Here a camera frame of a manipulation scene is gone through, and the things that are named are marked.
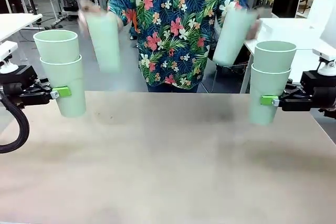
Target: monitor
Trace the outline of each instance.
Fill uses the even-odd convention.
[[[291,0],[274,0],[272,13],[278,18],[295,18],[299,3],[300,0],[293,0],[292,3]]]

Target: hawaiian shirt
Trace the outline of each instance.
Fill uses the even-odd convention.
[[[138,32],[139,68],[151,86],[191,89],[203,78],[215,17],[244,0],[109,0],[109,10]]]

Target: floor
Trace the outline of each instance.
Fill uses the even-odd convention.
[[[34,0],[38,5],[38,13],[43,14],[43,23],[41,26],[49,26],[55,21],[52,15],[49,0]],[[138,69],[138,51],[134,47],[135,41],[129,40],[128,28],[125,28],[119,36],[120,55],[122,60],[122,71],[115,74],[101,73],[97,61],[94,57],[93,47],[89,38],[83,37],[79,32],[76,19],[72,21],[63,21],[60,23],[63,29],[74,31],[79,36],[80,53],[83,57],[83,66],[85,70],[85,88],[90,91],[132,91],[147,92],[145,81]],[[28,58],[28,64],[34,66],[39,77],[45,74],[39,61],[39,54],[33,41],[35,31],[22,30],[22,42],[20,46],[24,49]],[[20,63],[17,55],[13,55],[14,63]],[[202,85],[199,85],[198,92],[210,92],[214,83],[215,64],[208,60]],[[239,93],[240,86],[244,76],[225,70],[217,76],[214,83],[214,93]],[[335,120],[324,118],[317,110],[311,112],[321,127],[336,141]]]

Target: green cup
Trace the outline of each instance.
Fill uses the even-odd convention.
[[[118,22],[114,15],[85,14],[100,71],[120,68]]]
[[[254,67],[268,73],[282,73],[290,69],[296,45],[283,41],[264,41],[256,45]]]
[[[277,107],[261,105],[262,95],[279,96],[285,89],[290,70],[282,73],[267,73],[255,69],[252,64],[249,120],[253,124],[267,125],[273,122]]]
[[[56,99],[59,111],[66,118],[81,116],[86,111],[82,56],[70,63],[48,63],[40,58],[52,88],[67,86],[71,95]]]
[[[214,53],[215,63],[220,66],[233,65],[257,16],[257,12],[245,9],[233,8],[227,12]]]
[[[73,31],[40,31],[33,38],[45,62],[69,63],[79,59],[78,35]]]

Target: mint green cup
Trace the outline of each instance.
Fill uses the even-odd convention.
[[[101,72],[120,68],[118,22],[113,15],[85,14]]]
[[[82,56],[70,63],[48,63],[40,58],[46,77],[52,88],[68,86],[71,95],[56,99],[62,116],[75,118],[86,111],[83,83]]]
[[[79,59],[78,35],[67,30],[47,30],[34,34],[41,59],[48,63],[69,63]]]
[[[220,66],[233,65],[257,16],[256,11],[245,9],[233,8],[227,12],[214,53],[215,63]]]
[[[290,70],[282,73],[267,73],[255,69],[252,64],[249,120],[250,123],[267,125],[273,122],[277,107],[272,105],[261,105],[262,95],[279,96],[285,89]]]
[[[256,45],[254,67],[263,72],[282,73],[290,69],[297,47],[284,41],[264,41]]]

